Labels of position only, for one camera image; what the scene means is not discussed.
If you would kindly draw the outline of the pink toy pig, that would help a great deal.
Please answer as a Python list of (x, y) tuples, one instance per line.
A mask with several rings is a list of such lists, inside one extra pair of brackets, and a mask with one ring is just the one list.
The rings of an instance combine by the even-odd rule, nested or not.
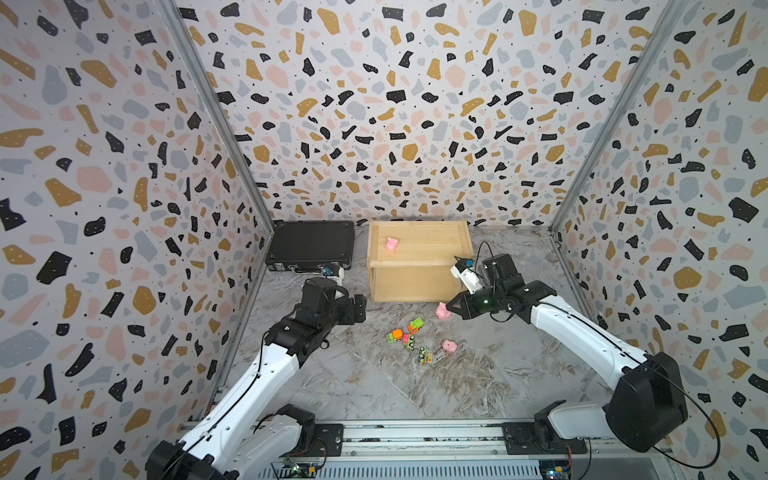
[(442, 343), (442, 349), (444, 351), (446, 351), (447, 353), (452, 354), (452, 353), (455, 353), (458, 350), (458, 345), (455, 342), (453, 342), (453, 341), (445, 340)]
[(439, 320), (447, 320), (453, 313), (448, 310), (447, 305), (444, 302), (440, 302), (436, 308), (435, 315)]
[(399, 244), (399, 240), (398, 239), (392, 238), (392, 237), (388, 237), (387, 241), (386, 241), (386, 244), (385, 244), (385, 249), (387, 251), (394, 252), (397, 249), (398, 244)]

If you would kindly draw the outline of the green orange mixer truck toy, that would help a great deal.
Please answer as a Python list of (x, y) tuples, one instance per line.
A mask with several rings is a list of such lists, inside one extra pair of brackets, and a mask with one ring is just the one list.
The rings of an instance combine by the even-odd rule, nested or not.
[(387, 343), (393, 344), (395, 342), (401, 341), (404, 336), (404, 333), (401, 329), (394, 329), (393, 331), (389, 332), (386, 336)]

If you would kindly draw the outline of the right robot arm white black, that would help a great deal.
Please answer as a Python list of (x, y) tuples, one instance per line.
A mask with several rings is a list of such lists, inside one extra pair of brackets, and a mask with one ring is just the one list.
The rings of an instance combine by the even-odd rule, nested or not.
[(612, 391), (600, 403), (555, 401), (536, 413), (532, 443), (553, 451), (576, 438), (612, 438), (647, 452), (688, 418), (677, 362), (650, 355), (583, 317), (542, 281), (526, 282), (508, 254), (483, 262), (457, 258), (451, 274), (465, 287), (446, 308), (464, 320), (503, 313), (543, 331), (583, 360)]

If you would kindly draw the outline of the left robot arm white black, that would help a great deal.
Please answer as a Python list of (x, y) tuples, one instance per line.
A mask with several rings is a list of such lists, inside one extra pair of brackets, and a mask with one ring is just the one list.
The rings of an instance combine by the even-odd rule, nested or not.
[(263, 335), (259, 354), (234, 386), (180, 440), (160, 442), (149, 479), (252, 479), (280, 457), (312, 448), (315, 417), (287, 405), (266, 409), (339, 325), (366, 319), (367, 299), (336, 280), (313, 277), (292, 310)]

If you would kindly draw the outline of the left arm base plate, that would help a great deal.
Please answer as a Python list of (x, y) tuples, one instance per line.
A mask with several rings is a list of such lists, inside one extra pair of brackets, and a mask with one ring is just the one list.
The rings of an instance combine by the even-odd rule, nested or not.
[(297, 445), (284, 457), (340, 457), (343, 438), (342, 423), (315, 423), (302, 428)]

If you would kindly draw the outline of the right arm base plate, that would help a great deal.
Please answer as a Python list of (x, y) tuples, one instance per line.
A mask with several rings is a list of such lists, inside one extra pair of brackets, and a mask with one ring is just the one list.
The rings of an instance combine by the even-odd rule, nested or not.
[(585, 441), (563, 439), (543, 422), (505, 422), (502, 439), (508, 455), (587, 454)]

